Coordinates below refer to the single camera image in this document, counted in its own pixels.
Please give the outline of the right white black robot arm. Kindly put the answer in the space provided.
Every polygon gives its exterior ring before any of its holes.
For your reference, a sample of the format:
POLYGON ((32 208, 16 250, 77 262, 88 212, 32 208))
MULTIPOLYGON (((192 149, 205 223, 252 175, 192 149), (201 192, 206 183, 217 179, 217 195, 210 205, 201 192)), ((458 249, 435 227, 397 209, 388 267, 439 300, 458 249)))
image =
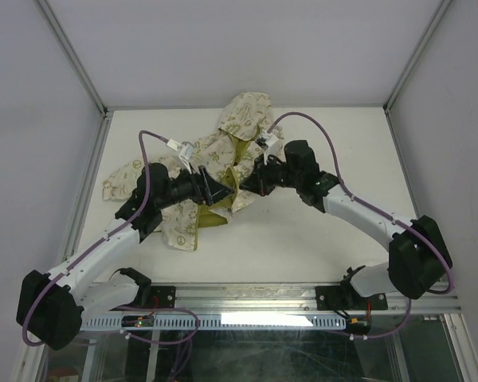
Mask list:
POLYGON ((257 140, 263 152, 241 189, 262 197, 277 188, 294 189, 303 203, 346 221, 387 252, 384 263, 347 269, 335 297, 338 304, 358 308, 368 298, 395 291, 418 299, 433 293, 440 278, 450 277, 453 261, 434 219, 384 212, 355 196, 336 174, 322 171, 307 141, 287 143, 284 158, 274 154, 276 143, 273 135, 257 140))

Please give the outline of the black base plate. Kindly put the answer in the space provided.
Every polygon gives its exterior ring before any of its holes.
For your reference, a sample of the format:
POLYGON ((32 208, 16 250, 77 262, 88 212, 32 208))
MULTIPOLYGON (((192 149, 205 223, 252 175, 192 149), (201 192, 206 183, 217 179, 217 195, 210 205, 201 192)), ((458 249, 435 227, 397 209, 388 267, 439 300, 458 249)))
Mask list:
POLYGON ((176 286, 150 285, 141 287, 132 302, 119 306, 119 310, 156 310, 173 308, 176 286))
POLYGON ((315 300, 317 310, 339 311, 384 311, 388 310, 384 294, 374 294, 370 297, 360 296, 354 289, 340 285, 316 286, 315 300))

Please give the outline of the right aluminium frame post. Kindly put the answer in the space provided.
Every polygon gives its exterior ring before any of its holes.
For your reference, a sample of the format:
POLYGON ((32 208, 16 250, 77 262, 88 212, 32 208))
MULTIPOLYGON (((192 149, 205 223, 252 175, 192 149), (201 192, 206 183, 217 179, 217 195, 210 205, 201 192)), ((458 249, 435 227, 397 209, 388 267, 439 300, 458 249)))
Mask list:
POLYGON ((453 0, 440 0, 438 2, 436 9, 433 11, 432 16, 421 33, 421 36, 417 40, 417 44, 409 55, 402 72, 400 73, 390 94, 388 95, 386 102, 383 104, 383 111, 386 117, 391 114, 391 110, 398 101, 398 98, 404 92, 409 80, 415 73, 417 66, 425 55, 425 51, 429 47, 433 36, 437 32, 453 4, 453 0))

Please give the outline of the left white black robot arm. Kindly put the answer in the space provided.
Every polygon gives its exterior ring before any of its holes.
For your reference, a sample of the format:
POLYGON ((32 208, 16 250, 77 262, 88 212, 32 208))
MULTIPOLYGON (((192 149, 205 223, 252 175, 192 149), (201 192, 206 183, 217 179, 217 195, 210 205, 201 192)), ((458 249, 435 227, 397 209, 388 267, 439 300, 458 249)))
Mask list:
POLYGON ((204 166, 171 178, 163 164, 146 165, 131 196, 94 244, 46 273, 31 271, 23 279, 16 316, 23 341, 60 350, 89 320, 118 306, 148 306, 151 280, 139 271, 120 268, 105 283, 96 278, 156 230, 164 209, 183 201, 211 206, 232 194, 204 166))

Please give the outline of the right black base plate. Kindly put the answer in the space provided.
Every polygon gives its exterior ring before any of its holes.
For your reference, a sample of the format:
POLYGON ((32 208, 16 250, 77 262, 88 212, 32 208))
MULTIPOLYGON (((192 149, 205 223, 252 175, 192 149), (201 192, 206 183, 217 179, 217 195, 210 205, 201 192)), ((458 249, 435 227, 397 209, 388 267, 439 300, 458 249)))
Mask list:
POLYGON ((339 311, 384 311, 388 310, 384 294, 374 294, 370 297, 360 296, 354 289, 340 285, 316 286, 315 300, 317 310, 339 311))

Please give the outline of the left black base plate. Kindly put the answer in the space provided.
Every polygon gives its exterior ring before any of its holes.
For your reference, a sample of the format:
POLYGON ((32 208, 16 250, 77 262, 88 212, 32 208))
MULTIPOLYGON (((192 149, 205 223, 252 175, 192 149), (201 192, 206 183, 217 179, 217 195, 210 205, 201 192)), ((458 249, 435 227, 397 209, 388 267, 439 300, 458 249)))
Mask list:
POLYGON ((119 310, 156 310, 173 308, 176 286, 150 285, 141 287, 132 302, 119 306, 119 310))

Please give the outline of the aluminium mounting rail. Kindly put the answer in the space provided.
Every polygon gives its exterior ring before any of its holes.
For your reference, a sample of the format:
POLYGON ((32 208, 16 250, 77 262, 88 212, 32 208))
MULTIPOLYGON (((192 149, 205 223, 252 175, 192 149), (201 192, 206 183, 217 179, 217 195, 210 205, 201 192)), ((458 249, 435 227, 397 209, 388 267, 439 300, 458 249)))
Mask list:
MULTIPOLYGON (((176 286, 174 307, 185 307, 196 313, 221 311, 272 311, 280 313, 326 313, 317 310, 315 287, 338 283, 153 283, 176 286)), ((374 315, 402 315, 407 298, 398 292, 384 292, 388 310, 372 311, 374 315)), ((364 311, 347 311, 362 314, 364 311)))

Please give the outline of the cream green-printed hooded jacket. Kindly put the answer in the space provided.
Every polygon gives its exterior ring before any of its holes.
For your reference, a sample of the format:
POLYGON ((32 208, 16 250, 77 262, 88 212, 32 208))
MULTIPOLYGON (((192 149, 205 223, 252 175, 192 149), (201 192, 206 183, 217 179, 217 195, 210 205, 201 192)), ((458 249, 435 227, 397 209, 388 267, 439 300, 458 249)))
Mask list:
POLYGON ((163 222, 156 230, 169 246, 195 251, 200 228, 228 224, 236 212, 255 201, 252 193, 239 189, 239 184, 251 174, 254 160, 262 154, 255 140, 273 121, 269 95, 243 92, 223 109, 216 131, 194 141, 191 165, 206 167, 212 177, 232 187, 234 195, 211 207, 183 201, 163 210, 163 222))

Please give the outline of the left aluminium frame post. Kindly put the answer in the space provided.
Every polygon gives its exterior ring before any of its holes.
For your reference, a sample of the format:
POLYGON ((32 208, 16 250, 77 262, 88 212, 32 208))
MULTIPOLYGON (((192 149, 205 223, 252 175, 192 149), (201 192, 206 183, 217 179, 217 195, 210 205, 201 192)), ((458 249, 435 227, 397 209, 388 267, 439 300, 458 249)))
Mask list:
POLYGON ((107 106, 99 95, 95 84, 92 82, 88 71, 84 67, 82 60, 76 52, 73 43, 70 41, 68 34, 65 32, 65 29, 50 2, 46 0, 35 0, 34 3, 50 28, 51 33, 59 44, 61 51, 65 55, 66 60, 74 71, 81 86, 87 93, 88 98, 92 101, 92 105, 99 112, 100 124, 98 132, 96 133, 96 141, 104 142, 107 136, 109 122, 109 119, 107 118, 107 106))

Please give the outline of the aluminium frame post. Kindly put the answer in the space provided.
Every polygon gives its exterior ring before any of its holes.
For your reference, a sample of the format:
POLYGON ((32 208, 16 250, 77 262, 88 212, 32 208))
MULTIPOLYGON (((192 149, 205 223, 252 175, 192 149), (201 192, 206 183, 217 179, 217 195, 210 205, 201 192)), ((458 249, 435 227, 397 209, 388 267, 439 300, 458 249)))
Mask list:
POLYGON ((65 32, 65 29, 50 2, 46 0, 35 0, 34 3, 50 28, 51 33, 59 44, 61 51, 65 55, 66 60, 74 71, 81 86, 87 93, 88 98, 92 101, 92 105, 99 112, 100 124, 98 132, 96 133, 96 141, 104 142, 107 136, 109 122, 109 119, 107 118, 107 106, 99 95, 95 84, 92 82, 88 71, 84 67, 82 60, 76 52, 73 43, 70 41, 68 34, 65 32))
POLYGON ((383 111, 386 117, 391 114, 391 110, 398 101, 398 98, 404 92, 409 80, 415 73, 417 66, 425 55, 425 51, 429 47, 433 36, 437 32, 453 4, 453 0, 440 0, 438 2, 436 9, 433 11, 432 16, 421 33, 421 36, 417 40, 417 44, 409 55, 402 72, 400 73, 390 94, 388 95, 386 102, 383 104, 383 111))

